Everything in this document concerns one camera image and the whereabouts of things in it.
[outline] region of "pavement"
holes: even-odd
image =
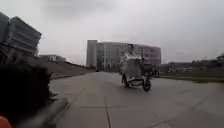
[[[57,128],[224,128],[223,83],[151,82],[144,92],[115,73],[53,80],[51,90],[69,102]]]

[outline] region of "wheel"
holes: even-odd
[[[125,74],[122,74],[122,83],[125,85],[125,87],[129,87],[129,83],[127,81],[127,77]]]
[[[143,82],[142,87],[145,92],[147,92],[151,89],[151,81],[150,81],[149,75],[147,75],[147,78],[146,78],[145,82]]]

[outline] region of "curb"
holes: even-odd
[[[51,120],[68,106],[66,99],[59,99],[46,106],[33,117],[19,124],[16,128],[48,128]]]
[[[223,83],[224,78],[196,78],[196,77],[175,77],[175,76],[160,76],[160,78],[175,79],[175,80],[188,80],[196,82],[217,82]]]

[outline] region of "bush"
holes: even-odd
[[[0,115],[13,124],[34,114],[50,97],[47,69],[28,64],[0,65]]]

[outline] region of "building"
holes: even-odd
[[[126,51],[128,43],[98,42],[88,40],[86,66],[103,69],[118,69],[120,57]],[[161,49],[148,45],[134,44],[134,51],[142,57],[148,58],[147,64],[161,64]]]
[[[61,57],[58,55],[52,55],[52,54],[40,55],[39,58],[45,59],[48,61],[53,61],[53,62],[65,62],[66,61],[65,57]]]
[[[18,53],[34,56],[41,33],[19,17],[9,18],[0,13],[0,45]]]

